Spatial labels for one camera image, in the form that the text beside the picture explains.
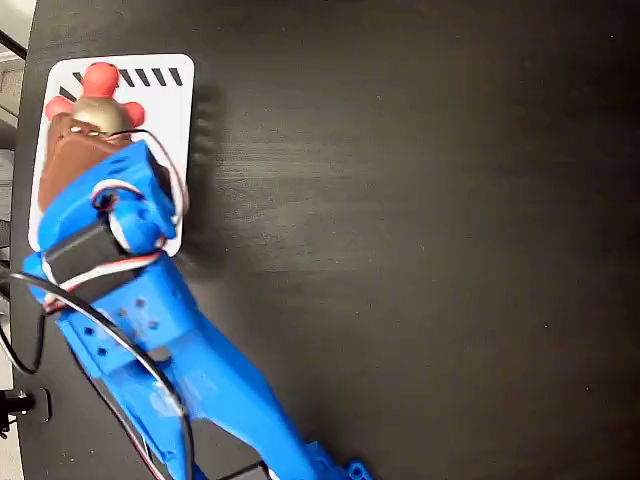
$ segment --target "wire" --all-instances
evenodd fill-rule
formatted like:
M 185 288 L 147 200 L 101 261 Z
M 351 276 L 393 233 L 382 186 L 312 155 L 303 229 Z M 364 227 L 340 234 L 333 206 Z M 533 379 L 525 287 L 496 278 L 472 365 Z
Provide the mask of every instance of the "wire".
M 160 150 L 162 150 L 162 153 L 164 154 L 167 160 L 167 163 L 169 164 L 169 170 L 170 170 L 169 179 L 171 181 L 171 195 L 173 196 L 174 203 L 176 204 L 176 225 L 178 225 L 184 218 L 185 214 L 187 213 L 187 210 L 189 210 L 189 190 L 187 189 L 186 185 L 182 181 L 182 178 L 180 177 L 180 173 L 178 172 L 178 169 L 176 168 L 176 164 L 173 162 L 171 155 L 169 155 L 169 152 L 164 147 L 162 142 L 158 139 L 158 137 L 156 137 L 149 130 L 145 130 L 144 128 L 132 128 L 129 130 L 121 130 L 119 132 L 114 132 L 108 137 L 106 137 L 105 140 L 109 142 L 111 140 L 116 140 L 120 137 L 124 137 L 126 135 L 131 135 L 132 133 L 144 133 L 146 135 L 149 135 L 153 139 L 153 141 L 156 143 L 156 145 L 158 145 Z
M 143 444 L 140 444 L 140 442 L 138 441 L 138 438 L 133 432 L 133 429 L 129 426 L 129 423 L 125 419 L 124 415 L 122 415 L 118 411 L 116 406 L 113 404 L 113 402 L 111 402 L 111 400 L 109 400 L 109 398 L 105 395 L 102 389 L 98 386 L 96 381 L 93 378 L 91 378 L 91 376 L 87 373 L 87 371 L 84 369 L 84 367 L 80 363 L 80 360 L 78 360 L 78 357 L 76 356 L 76 354 L 74 353 L 71 347 L 69 347 L 69 352 L 71 353 L 71 358 L 73 358 L 74 363 L 76 364 L 76 366 L 78 367 L 82 375 L 87 379 L 87 381 L 89 382 L 91 387 L 93 387 L 93 390 L 96 392 L 98 397 L 100 397 L 100 399 L 104 402 L 107 408 L 111 411 L 115 419 L 118 421 L 118 423 L 126 433 L 127 437 L 129 438 L 129 441 L 131 441 L 135 449 L 138 451 L 138 454 L 144 461 L 145 465 L 147 466 L 151 474 L 154 476 L 154 478 L 156 478 L 156 480 L 165 480 L 160 470 L 158 470 L 158 467 L 156 467 L 153 464 L 153 460 L 151 459 L 151 452 L 150 450 L 148 450 L 147 444 L 144 441 L 144 437 L 142 437 Z
M 40 370 L 40 365 L 42 364 L 42 353 L 44 351 L 46 319 L 47 319 L 46 312 L 43 311 L 38 317 L 38 332 L 36 334 L 36 351 L 33 355 L 33 362 L 31 367 L 28 366 L 26 363 L 24 363 L 20 359 L 16 351 L 11 346 L 11 343 L 9 342 L 9 339 L 5 335 L 4 330 L 2 330 L 2 327 L 0 327 L 0 344 L 2 344 L 2 349 L 4 350 L 4 353 L 7 354 L 7 357 L 9 358 L 13 366 L 16 368 L 16 370 L 18 370 L 23 375 L 35 375 L 38 372 L 38 370 Z
M 55 295 L 65 305 L 73 308 L 79 313 L 82 313 L 83 315 L 97 323 L 110 337 L 118 342 L 125 350 L 131 353 L 136 358 L 136 360 L 138 360 L 138 362 L 140 362 L 142 366 L 158 381 L 158 384 L 166 391 L 173 407 L 176 409 L 176 412 L 180 417 L 186 456 L 186 478 L 188 480 L 194 479 L 195 451 L 193 445 L 193 430 L 191 429 L 191 424 L 189 423 L 189 412 L 182 403 L 180 394 L 176 390 L 175 386 L 171 383 L 166 374 L 160 368 L 158 368 L 149 354 L 145 352 L 141 347 L 136 345 L 127 336 L 127 334 L 122 331 L 120 327 L 112 323 L 102 313 L 93 308 L 91 304 L 84 301 L 77 295 L 67 292 L 54 283 L 51 283 L 50 281 L 43 278 L 36 277 L 35 275 L 30 275 L 24 272 L 14 272 L 11 270 L 0 269 L 0 282 L 6 281 L 10 278 L 20 280 L 21 282 L 24 282 L 30 286 L 41 288 L 42 290 Z M 0 338 L 0 340 L 2 340 L 2 343 L 5 344 L 5 347 L 10 347 L 9 343 L 6 342 L 6 337 L 4 335 L 2 335 L 2 338 Z
M 119 272 L 126 272 L 129 270 L 136 270 L 138 268 L 143 268 L 151 265 L 158 258 L 160 258 L 160 255 L 162 255 L 161 252 L 154 252 L 148 255 L 140 255 L 137 257 L 127 258 L 125 260 L 118 260 L 116 262 L 103 263 L 102 265 L 98 265 L 97 267 L 94 267 L 87 272 L 81 273 L 80 275 L 76 275 L 75 277 L 65 280 L 59 286 L 60 288 L 70 292 L 81 284 L 98 277 L 103 277 L 105 275 L 111 275 Z M 48 293 L 45 296 L 45 310 L 49 311 L 53 307 L 54 303 L 56 303 L 55 295 Z

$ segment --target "white card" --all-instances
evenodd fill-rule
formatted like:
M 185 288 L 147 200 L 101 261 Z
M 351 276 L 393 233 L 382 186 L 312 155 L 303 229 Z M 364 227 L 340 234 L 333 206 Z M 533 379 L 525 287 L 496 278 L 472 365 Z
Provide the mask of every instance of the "white card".
M 121 103 L 138 102 L 144 107 L 145 121 L 140 128 L 149 130 L 158 137 L 171 155 L 182 180 L 186 181 L 194 76 L 193 61 L 188 56 L 182 54 L 125 55 L 62 60 L 49 72 L 38 133 L 29 212 L 29 244 L 35 251 L 40 250 L 38 226 L 43 212 L 38 207 L 38 189 L 46 156 L 49 129 L 49 120 L 44 113 L 45 106 L 56 95 L 61 94 L 61 89 L 79 98 L 82 94 L 80 78 L 87 67 L 95 62 L 109 62 L 118 67 L 120 82 L 113 98 Z M 164 163 L 164 155 L 148 135 L 134 134 L 132 137 L 133 140 L 147 140 L 158 162 Z M 181 243 L 182 225 L 178 228 L 177 237 L 169 240 L 164 249 L 173 256 L 180 249 Z

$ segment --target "black cable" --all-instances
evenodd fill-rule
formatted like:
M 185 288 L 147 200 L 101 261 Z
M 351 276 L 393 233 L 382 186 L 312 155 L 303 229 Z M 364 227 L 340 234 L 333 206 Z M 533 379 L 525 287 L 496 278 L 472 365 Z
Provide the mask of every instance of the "black cable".
M 116 419 L 116 421 L 118 422 L 118 424 L 120 425 L 120 427 L 122 428 L 124 433 L 127 435 L 127 438 L 129 439 L 131 444 L 136 448 L 136 451 L 138 451 L 138 453 L 142 457 L 143 452 L 139 451 L 138 447 L 135 446 L 134 439 L 131 437 L 131 435 L 129 433 L 130 429 L 127 428 L 127 425 L 125 423 L 126 420 L 124 419 L 124 417 L 120 414 L 120 412 L 118 412 L 118 409 L 116 408 L 115 404 L 100 389 L 100 387 L 98 386 L 96 381 L 93 378 L 91 378 L 91 375 L 89 375 L 87 373 L 87 371 L 84 369 L 84 366 L 82 365 L 82 363 L 80 363 L 80 360 L 78 360 L 78 357 L 76 356 L 76 354 L 73 351 L 73 349 L 71 348 L 71 346 L 69 344 L 67 344 L 67 347 L 69 348 L 69 353 L 71 354 L 71 358 L 73 359 L 73 362 L 76 364 L 76 367 L 78 367 L 78 370 L 80 370 L 80 373 L 82 373 L 82 376 L 84 376 L 84 378 L 87 380 L 87 382 L 89 382 L 89 384 L 93 388 L 94 392 L 96 392 L 96 395 L 98 395 L 100 400 L 102 400 L 103 403 L 106 405 L 106 407 L 109 409 L 109 411 L 113 415 L 113 418 Z M 151 472 L 151 474 L 155 477 L 156 476 L 155 473 L 153 472 L 153 470 L 151 470 L 151 465 L 153 465 L 153 457 L 151 456 L 151 450 L 149 449 L 149 447 L 146 444 L 146 442 L 145 442 L 145 446 L 146 446 L 147 460 L 148 460 L 149 463 L 147 463 L 147 461 L 145 461 L 144 458 L 143 458 L 143 463 L 149 469 L 149 472 Z
M 38 332 L 36 336 L 36 351 L 33 355 L 33 363 L 31 367 L 25 364 L 16 351 L 11 346 L 9 339 L 4 334 L 2 327 L 0 327 L 0 344 L 4 349 L 4 352 L 7 354 L 7 357 L 13 364 L 13 366 L 23 375 L 34 375 L 40 370 L 40 365 L 42 364 L 42 352 L 44 351 L 44 338 L 45 338 L 45 330 L 46 330 L 46 319 L 47 315 L 42 311 L 40 317 L 38 318 Z
M 63 290 L 50 281 L 40 277 L 36 277 L 35 275 L 30 275 L 24 272 L 14 272 L 11 270 L 0 269 L 0 282 L 7 281 L 8 279 L 20 280 L 21 282 L 24 282 L 30 286 L 41 288 L 47 293 L 55 295 L 62 303 L 73 308 L 77 312 L 82 313 L 83 315 L 97 323 L 99 326 L 101 326 L 109 336 L 111 336 L 122 347 L 129 351 L 147 369 L 147 371 L 165 389 L 178 412 L 178 416 L 180 417 L 180 422 L 182 424 L 182 432 L 184 435 L 187 471 L 186 478 L 188 480 L 194 479 L 195 451 L 193 446 L 193 430 L 191 429 L 191 424 L 189 423 L 189 412 L 183 404 L 182 399 L 180 398 L 180 394 L 176 390 L 173 383 L 171 383 L 165 373 L 158 368 L 149 354 L 138 345 L 136 345 L 120 327 L 112 323 L 102 313 L 93 308 L 91 304 L 84 301 L 77 295 L 67 292 L 66 290 Z M 4 335 L 2 337 L 2 341 L 4 343 L 6 337 Z

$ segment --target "black table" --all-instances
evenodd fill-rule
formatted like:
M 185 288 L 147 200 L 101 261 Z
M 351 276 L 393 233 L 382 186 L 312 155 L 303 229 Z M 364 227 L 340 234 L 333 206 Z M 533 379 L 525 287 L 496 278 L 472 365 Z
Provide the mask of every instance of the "black table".
M 637 478 L 639 8 L 476 3 L 41 0 L 12 261 L 49 69 L 187 53 L 178 262 L 306 437 L 381 479 Z M 50 332 L 16 379 L 54 396 L 20 423 L 27 480 L 148 478 Z M 196 434 L 212 478 L 255 459 Z

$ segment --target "black stripe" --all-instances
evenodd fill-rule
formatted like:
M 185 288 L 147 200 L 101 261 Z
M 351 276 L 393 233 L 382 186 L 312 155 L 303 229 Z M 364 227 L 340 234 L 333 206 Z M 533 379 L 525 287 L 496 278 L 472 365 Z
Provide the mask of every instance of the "black stripe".
M 130 87 L 133 87 L 133 80 L 131 80 L 131 76 L 129 75 L 129 72 L 127 72 L 126 70 L 120 70 L 120 75 L 122 75 L 122 78 L 124 78 L 124 81 L 127 82 L 127 85 L 129 85 Z
M 150 87 L 151 86 L 151 84 L 149 83 L 149 79 L 147 78 L 147 74 L 144 73 L 143 69 L 136 68 L 136 73 L 140 77 L 140 80 L 142 80 L 142 83 L 144 83 L 145 87 Z
M 160 83 L 160 85 L 162 85 L 163 87 L 166 87 L 167 86 L 167 82 L 164 81 L 164 77 L 162 76 L 162 72 L 160 71 L 160 69 L 159 68 L 152 68 L 151 71 L 153 72 L 153 74 L 158 79 L 158 82 Z
M 177 68 L 170 68 L 169 69 L 169 73 L 173 77 L 173 80 L 176 82 L 176 84 L 179 87 L 181 87 L 182 86 L 182 79 L 180 78 L 180 74 L 178 73 L 178 69 Z
M 67 100 L 71 100 L 72 102 L 76 101 L 76 97 L 73 96 L 73 94 L 71 94 L 68 90 L 66 90 L 64 87 L 60 87 L 60 95 L 62 95 L 64 98 L 66 98 Z
M 18 42 L 16 42 L 9 35 L 4 33 L 2 29 L 0 29 L 0 44 L 7 47 L 13 53 L 18 55 L 21 59 L 23 60 L 27 59 L 27 49 L 24 48 L 22 45 L 20 45 Z

